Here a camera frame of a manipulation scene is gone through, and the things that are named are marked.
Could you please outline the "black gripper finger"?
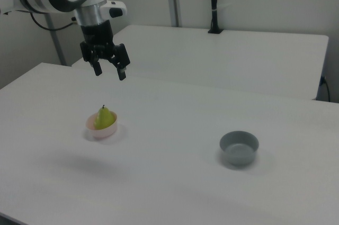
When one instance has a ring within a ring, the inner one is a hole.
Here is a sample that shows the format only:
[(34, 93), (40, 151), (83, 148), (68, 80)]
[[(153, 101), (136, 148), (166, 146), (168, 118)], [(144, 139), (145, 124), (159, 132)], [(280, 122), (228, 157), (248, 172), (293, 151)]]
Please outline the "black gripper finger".
[(83, 56), (83, 60), (88, 62), (94, 69), (95, 75), (99, 76), (102, 73), (102, 69), (99, 63), (99, 57), (93, 47), (87, 44), (85, 41), (80, 43), (80, 48)]
[(109, 62), (116, 67), (119, 80), (124, 80), (126, 78), (125, 71), (130, 64), (130, 59), (123, 43), (113, 47), (113, 56), (110, 58)]

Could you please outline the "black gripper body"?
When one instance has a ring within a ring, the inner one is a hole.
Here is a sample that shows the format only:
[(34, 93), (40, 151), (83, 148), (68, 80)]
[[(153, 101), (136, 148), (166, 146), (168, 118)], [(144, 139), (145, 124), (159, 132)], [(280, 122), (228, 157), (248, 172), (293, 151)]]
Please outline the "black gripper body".
[(84, 61), (91, 61), (94, 51), (100, 59), (113, 57), (113, 32), (110, 21), (91, 26), (81, 26), (84, 41), (80, 43)]

